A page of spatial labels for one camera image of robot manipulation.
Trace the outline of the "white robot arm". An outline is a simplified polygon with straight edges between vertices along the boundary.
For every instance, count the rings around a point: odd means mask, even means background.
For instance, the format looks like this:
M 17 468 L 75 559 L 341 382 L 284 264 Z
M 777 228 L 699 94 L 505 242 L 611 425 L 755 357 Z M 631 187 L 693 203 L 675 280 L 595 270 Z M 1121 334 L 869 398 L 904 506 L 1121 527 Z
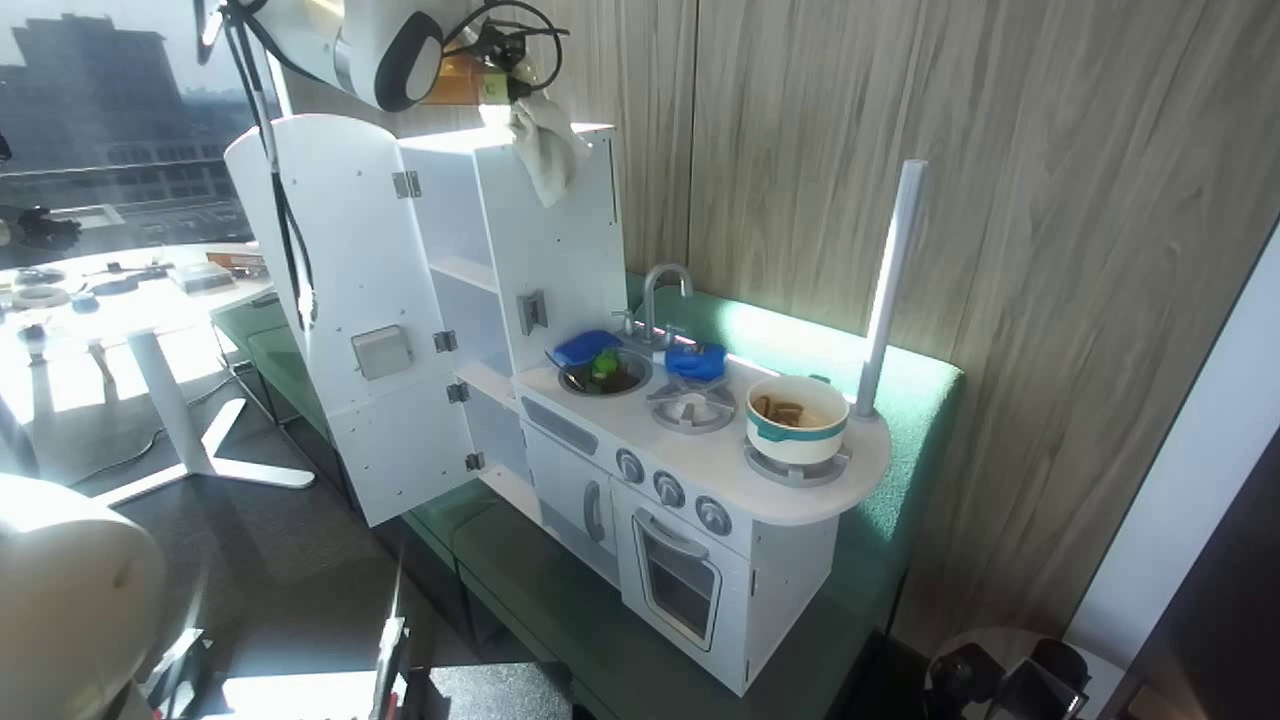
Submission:
M 422 106 L 472 0 L 192 0 L 196 54 L 233 23 L 248 30 L 284 68 L 368 110 Z

